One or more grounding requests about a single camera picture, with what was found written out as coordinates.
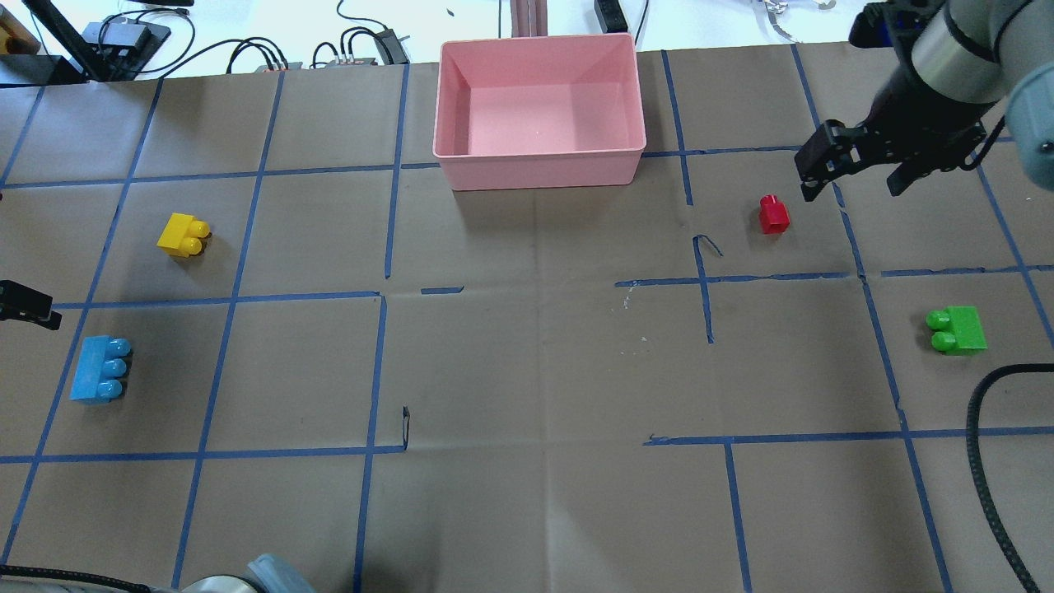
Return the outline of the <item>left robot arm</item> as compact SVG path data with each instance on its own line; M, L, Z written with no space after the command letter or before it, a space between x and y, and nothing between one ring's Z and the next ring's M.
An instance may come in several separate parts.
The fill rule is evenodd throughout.
M54 311L53 298L14 280L1 282L2 319L22 320L56 331L63 316ZM82 347L75 369L72 395L80 403L109 403L124 393L128 357L132 345L124 338L91 337ZM159 592L159 586L121 581L87 572L3 564L4 592ZM290 564L264 554L248 564L241 577L218 574L186 586L187 592L312 592L314 589Z

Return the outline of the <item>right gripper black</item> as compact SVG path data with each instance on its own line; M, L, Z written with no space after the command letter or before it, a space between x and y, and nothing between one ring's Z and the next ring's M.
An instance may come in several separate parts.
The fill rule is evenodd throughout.
M795 154L800 192L812 203L840 177L894 165L889 195L903 195L933 171L963 166L985 137L985 102L960 101L930 86L910 61L889 76L861 123L824 120Z

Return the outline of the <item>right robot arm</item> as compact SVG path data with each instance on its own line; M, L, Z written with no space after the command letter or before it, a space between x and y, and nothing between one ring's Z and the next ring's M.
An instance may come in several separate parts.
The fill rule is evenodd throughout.
M881 1L848 42L898 64L856 125L818 124L795 154L803 198L840 177L891 165L893 196L935 171L978 169L1009 130L1024 176L1052 187L1050 1Z

